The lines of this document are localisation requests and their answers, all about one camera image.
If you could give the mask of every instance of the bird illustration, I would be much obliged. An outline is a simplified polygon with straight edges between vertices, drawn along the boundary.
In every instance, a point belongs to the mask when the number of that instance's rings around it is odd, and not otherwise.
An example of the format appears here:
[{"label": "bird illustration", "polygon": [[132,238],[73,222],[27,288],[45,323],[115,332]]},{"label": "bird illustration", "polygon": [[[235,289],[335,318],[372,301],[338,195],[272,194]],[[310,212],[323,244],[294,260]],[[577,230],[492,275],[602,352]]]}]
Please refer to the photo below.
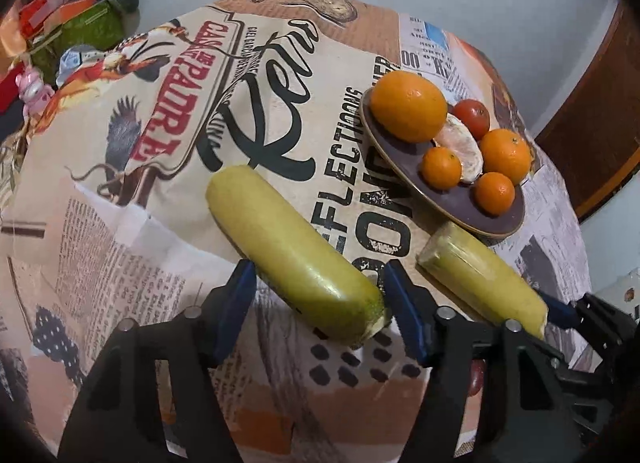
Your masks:
[{"label": "bird illustration", "polygon": [[145,82],[155,82],[160,76],[160,70],[171,59],[169,55],[156,55],[140,59],[142,53],[158,46],[174,45],[172,42],[159,42],[150,46],[143,44],[130,57],[122,51],[109,53],[103,60],[95,64],[80,68],[66,80],[65,84],[53,95],[38,120],[35,134],[44,132],[63,109],[77,106],[91,98],[96,98],[104,92],[114,81],[133,73]]},{"label": "bird illustration", "polygon": [[[144,46],[146,42],[149,40],[149,37],[156,37],[156,36],[163,36],[163,35],[179,37],[180,35],[186,34],[186,33],[187,33],[186,28],[183,26],[180,26],[179,24],[177,26],[175,24],[173,26],[158,26],[147,32],[139,33],[137,35],[124,39],[115,47],[115,51],[125,52],[127,49],[140,43]],[[173,45],[173,43],[171,42],[162,42],[161,44]]]},{"label": "bird illustration", "polygon": [[130,98],[125,96],[118,100],[109,121],[104,163],[92,166],[91,169],[80,176],[75,176],[71,169],[66,166],[65,168],[69,171],[73,181],[84,181],[95,170],[102,169],[104,170],[106,182],[97,186],[97,194],[109,201],[114,201],[120,195],[122,180],[125,177],[124,170],[127,167],[131,151],[142,131],[142,123],[136,115],[139,105],[140,102],[136,101],[135,96]]},{"label": "bird illustration", "polygon": [[205,48],[205,49],[211,49],[211,50],[216,51],[216,52],[220,53],[221,55],[224,55],[225,57],[230,58],[230,59],[237,59],[237,60],[246,59],[246,57],[242,57],[242,56],[238,56],[238,55],[232,55],[231,53],[228,53],[228,52],[224,51],[222,48],[220,48],[218,46],[213,46],[213,45],[210,45],[210,44],[200,44],[200,43],[194,42],[193,40],[190,40],[189,39],[189,32],[186,30],[186,28],[184,26],[180,25],[180,21],[178,19],[176,19],[176,18],[171,19],[169,21],[169,24],[173,24],[173,26],[159,26],[154,31],[163,29],[167,33],[169,33],[170,35],[175,36],[176,38],[178,38],[179,40],[181,40],[185,44],[188,44],[189,46],[198,46],[198,47]]},{"label": "bird illustration", "polygon": [[112,181],[116,179],[117,174],[124,172],[133,146],[140,137],[142,124],[136,117],[139,105],[140,102],[136,102],[135,96],[131,98],[125,96],[118,100],[115,109],[111,113],[104,162],[113,167],[113,170],[105,170],[107,178],[105,186],[113,196],[120,193],[122,182],[119,179],[114,183]]}]

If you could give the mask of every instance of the eagle illustration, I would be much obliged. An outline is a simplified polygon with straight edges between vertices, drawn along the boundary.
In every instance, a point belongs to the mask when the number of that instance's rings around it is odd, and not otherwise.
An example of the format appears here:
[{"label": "eagle illustration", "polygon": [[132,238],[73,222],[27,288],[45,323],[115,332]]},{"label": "eagle illustration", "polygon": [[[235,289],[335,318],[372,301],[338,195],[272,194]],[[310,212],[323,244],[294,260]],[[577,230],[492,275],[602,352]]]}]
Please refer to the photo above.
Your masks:
[{"label": "eagle illustration", "polygon": [[75,107],[100,96],[112,82],[120,80],[130,73],[145,82],[158,80],[160,70],[171,62],[169,55],[156,55],[136,60],[140,58],[142,53],[159,45],[173,44],[161,42],[152,46],[142,46],[133,53],[131,58],[127,58],[121,52],[112,52],[103,60],[72,73],[47,104],[41,119],[36,124],[35,133],[39,134],[47,130],[61,110]]},{"label": "eagle illustration", "polygon": [[120,178],[127,166],[133,146],[140,137],[142,124],[136,117],[136,111],[140,102],[136,97],[125,96],[118,100],[111,113],[109,131],[107,133],[107,150],[104,153],[104,162],[111,169],[105,169],[109,194],[117,196],[120,193],[122,182]]}]

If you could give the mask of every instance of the pink toy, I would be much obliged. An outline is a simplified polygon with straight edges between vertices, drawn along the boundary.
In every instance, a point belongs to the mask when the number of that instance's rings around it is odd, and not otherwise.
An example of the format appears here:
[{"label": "pink toy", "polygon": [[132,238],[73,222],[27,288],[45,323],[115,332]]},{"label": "pink toy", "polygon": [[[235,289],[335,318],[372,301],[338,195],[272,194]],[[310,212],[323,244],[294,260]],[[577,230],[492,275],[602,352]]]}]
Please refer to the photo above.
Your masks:
[{"label": "pink toy", "polygon": [[18,86],[18,96],[24,102],[22,115],[25,119],[30,116],[39,120],[53,97],[51,86],[44,83],[40,71],[32,66],[27,66],[23,74],[15,77],[15,85]]}]

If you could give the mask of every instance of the tomato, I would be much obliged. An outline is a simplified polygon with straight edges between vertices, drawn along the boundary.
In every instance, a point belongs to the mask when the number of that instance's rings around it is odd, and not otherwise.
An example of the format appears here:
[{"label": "tomato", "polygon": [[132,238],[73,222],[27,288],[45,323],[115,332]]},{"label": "tomato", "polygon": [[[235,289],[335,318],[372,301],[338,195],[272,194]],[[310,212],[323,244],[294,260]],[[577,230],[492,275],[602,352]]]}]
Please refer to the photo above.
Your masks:
[{"label": "tomato", "polygon": [[460,100],[451,111],[457,119],[466,125],[476,140],[489,132],[489,111],[477,100]]}]

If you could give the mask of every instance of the orange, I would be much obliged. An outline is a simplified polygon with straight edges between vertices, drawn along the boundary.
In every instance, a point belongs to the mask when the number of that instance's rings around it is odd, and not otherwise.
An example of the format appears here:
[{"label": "orange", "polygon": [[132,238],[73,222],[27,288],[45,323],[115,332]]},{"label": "orange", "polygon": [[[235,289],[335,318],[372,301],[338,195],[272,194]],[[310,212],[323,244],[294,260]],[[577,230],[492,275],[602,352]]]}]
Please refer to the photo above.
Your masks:
[{"label": "orange", "polygon": [[490,130],[480,141],[485,172],[499,172],[518,185],[531,168],[529,145],[507,128]]},{"label": "orange", "polygon": [[516,197],[513,183],[507,176],[499,172],[482,174],[474,185],[474,198],[485,212],[499,216],[504,214]]},{"label": "orange", "polygon": [[460,182],[462,163],[452,150],[433,147],[422,156],[420,173],[434,189],[449,190]]},{"label": "orange", "polygon": [[373,117],[396,138],[410,143],[429,141],[447,119],[447,101],[420,75],[391,71],[372,88]]}]

